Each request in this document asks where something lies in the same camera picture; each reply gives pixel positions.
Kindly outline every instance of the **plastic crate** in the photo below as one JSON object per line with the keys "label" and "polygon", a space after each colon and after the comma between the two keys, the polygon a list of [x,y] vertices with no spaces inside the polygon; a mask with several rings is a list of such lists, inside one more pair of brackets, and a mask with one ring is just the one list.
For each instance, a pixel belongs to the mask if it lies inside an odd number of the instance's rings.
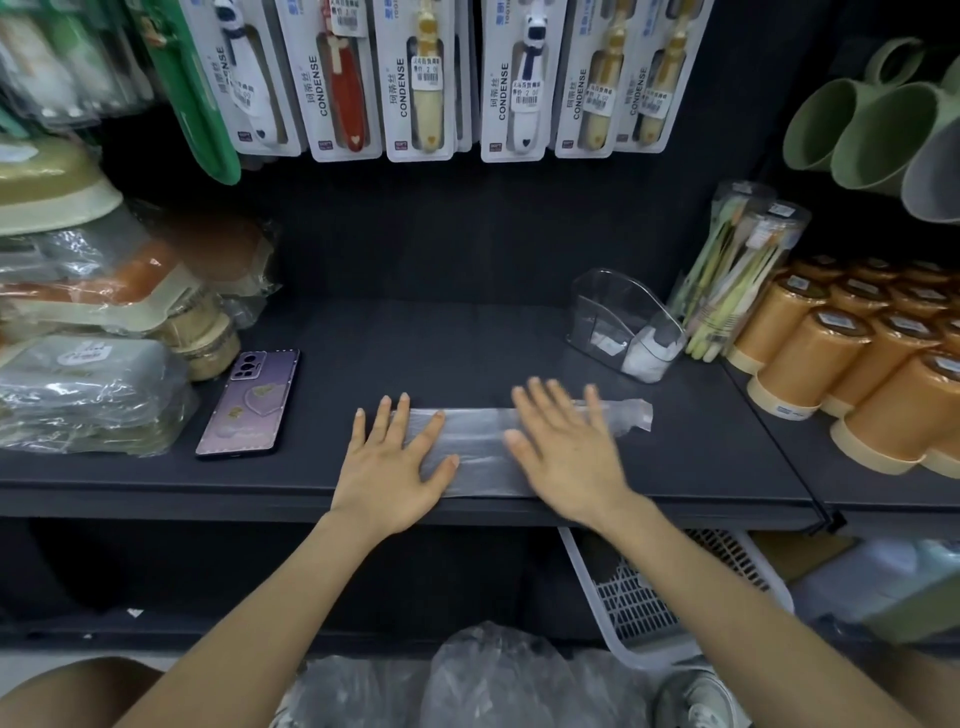
{"label": "plastic crate", "polygon": [[[617,660],[632,669],[656,670],[702,654],[693,636],[626,559],[620,558],[613,578],[595,582],[570,529],[558,530],[604,642]],[[686,533],[793,613],[789,590],[745,532]]]}

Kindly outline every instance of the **store shelf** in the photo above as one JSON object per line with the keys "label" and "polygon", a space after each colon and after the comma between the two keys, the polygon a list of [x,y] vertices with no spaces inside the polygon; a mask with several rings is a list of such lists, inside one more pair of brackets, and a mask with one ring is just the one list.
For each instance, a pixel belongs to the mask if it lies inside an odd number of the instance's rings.
{"label": "store shelf", "polygon": [[[566,314],[540,306],[300,300],[272,303],[245,349],[302,350],[278,451],[201,461],[193,449],[223,388],[174,449],[150,459],[0,452],[0,515],[311,522],[329,506],[357,406],[386,393],[414,406],[510,406],[530,375],[571,391],[596,382],[610,400],[654,405],[652,432],[620,449],[631,486],[683,526],[804,529],[820,515],[722,367],[683,359],[639,384],[564,342]],[[540,501],[445,498],[433,523],[556,525]]]}
{"label": "store shelf", "polygon": [[820,412],[801,423],[774,417],[747,397],[747,375],[727,362],[724,368],[804,485],[846,521],[840,533],[960,537],[960,484],[955,480],[919,467],[903,475],[864,468],[833,444],[833,418]]}

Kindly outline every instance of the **left hand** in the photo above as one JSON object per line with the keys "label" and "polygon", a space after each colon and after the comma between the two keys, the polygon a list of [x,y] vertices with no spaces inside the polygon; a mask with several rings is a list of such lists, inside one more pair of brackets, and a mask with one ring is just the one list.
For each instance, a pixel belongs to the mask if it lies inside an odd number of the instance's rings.
{"label": "left hand", "polygon": [[389,397],[380,401],[369,438],[366,413],[357,410],[330,506],[331,513],[350,515],[361,527],[372,529],[378,542],[423,518],[440,500],[460,465],[460,458],[450,455],[422,482],[420,463],[444,428],[444,412],[437,412],[405,449],[410,397],[406,393],[400,396],[392,422],[390,405]]}

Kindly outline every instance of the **hand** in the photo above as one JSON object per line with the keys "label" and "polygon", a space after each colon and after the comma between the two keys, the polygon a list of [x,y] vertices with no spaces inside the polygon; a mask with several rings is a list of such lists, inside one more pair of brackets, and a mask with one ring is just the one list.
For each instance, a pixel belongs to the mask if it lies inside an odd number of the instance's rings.
{"label": "hand", "polygon": [[433,508],[460,465],[450,455],[425,483],[420,481],[420,463],[444,428],[444,413],[437,412],[413,442],[403,448],[410,420],[410,397],[405,393],[390,422],[390,398],[376,410],[373,430],[366,435],[367,417],[362,409],[353,419],[353,436],[344,467],[333,494],[331,513],[349,514],[372,536],[382,541],[405,531]]}
{"label": "hand", "polygon": [[592,384],[584,391],[588,411],[584,417],[556,379],[548,381],[546,389],[536,377],[527,384],[530,394],[515,387],[513,398],[533,443],[511,429],[504,434],[507,448],[547,505],[566,519],[600,531],[609,515],[636,495],[627,486],[600,395]]}

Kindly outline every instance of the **phone case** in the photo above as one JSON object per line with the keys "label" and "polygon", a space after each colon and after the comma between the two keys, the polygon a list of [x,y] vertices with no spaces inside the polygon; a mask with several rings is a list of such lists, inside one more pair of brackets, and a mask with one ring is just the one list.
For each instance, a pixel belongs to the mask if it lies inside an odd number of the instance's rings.
{"label": "phone case", "polygon": [[235,457],[276,448],[300,352],[241,352],[197,445],[200,457]]}

